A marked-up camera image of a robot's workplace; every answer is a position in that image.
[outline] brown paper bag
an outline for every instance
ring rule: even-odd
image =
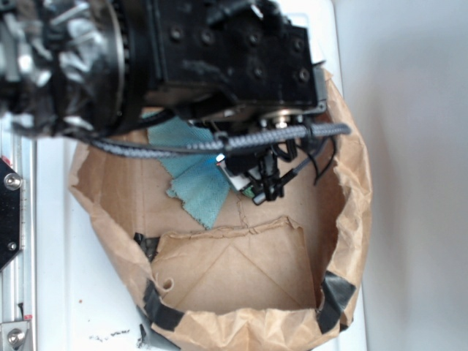
[[[258,207],[230,193],[210,231],[165,194],[171,179],[158,161],[78,146],[73,195],[152,328],[183,350],[304,351],[352,322],[371,176],[352,116],[330,77],[327,84],[324,118],[353,130],[339,137],[333,171],[314,186],[308,167],[284,198]],[[124,139],[147,142],[144,132]]]

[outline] white surface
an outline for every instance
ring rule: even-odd
[[[312,26],[326,67],[341,87],[331,3],[283,4],[295,21]],[[39,351],[138,350],[135,305],[94,236],[88,215],[65,190],[73,148],[63,140],[41,140],[38,145]],[[129,333],[111,336],[119,331]],[[320,351],[366,351],[362,300],[355,324]]]
[[[375,189],[369,350],[467,350],[468,1],[335,4]]]

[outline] black tape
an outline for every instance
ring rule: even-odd
[[[137,310],[142,321],[142,324],[140,324],[141,337],[138,339],[139,349],[143,349],[143,345],[148,345],[156,347],[158,350],[180,351],[181,348],[171,340],[151,329],[151,321],[139,307]]]
[[[335,328],[354,295],[356,287],[340,276],[327,272],[325,279],[323,279],[322,288],[325,304],[317,319],[320,331],[325,334]]]
[[[150,280],[148,280],[143,301],[148,319],[166,331],[174,331],[184,316],[183,312],[171,309],[161,302],[156,287]]]
[[[140,245],[140,248],[145,253],[149,262],[152,262],[157,255],[157,247],[159,244],[159,238],[145,238],[143,234],[135,233],[133,238]]]

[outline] bolt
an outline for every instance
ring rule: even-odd
[[[258,33],[252,33],[249,35],[249,42],[251,46],[257,46],[260,44],[260,35]]]
[[[10,251],[15,251],[17,247],[18,247],[18,245],[15,242],[11,242],[11,243],[8,244],[8,249]]]
[[[293,42],[294,50],[298,53],[302,53],[304,51],[305,45],[302,39],[295,39]]]
[[[307,69],[303,68],[299,71],[299,80],[303,83],[307,83],[310,79],[310,73]]]
[[[180,42],[184,37],[184,30],[179,26],[170,27],[170,38],[174,42]]]
[[[263,69],[261,69],[260,67],[255,67],[254,68],[254,76],[257,79],[262,79],[264,75],[265,75],[265,73],[263,72]]]
[[[26,335],[21,329],[13,329],[8,333],[7,339],[13,349],[17,350],[23,343]]]
[[[15,191],[21,187],[21,178],[16,173],[10,173],[3,180],[3,184],[8,190]]]
[[[215,41],[214,34],[209,29],[202,30],[201,39],[202,39],[203,44],[208,45],[208,46],[213,45]]]

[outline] teal rag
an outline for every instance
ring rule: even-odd
[[[149,128],[148,139],[151,145],[181,146],[213,140],[213,135],[175,117]],[[216,155],[183,156],[160,162],[173,177],[167,194],[182,200],[184,210],[206,229],[213,228],[230,189],[216,168]]]

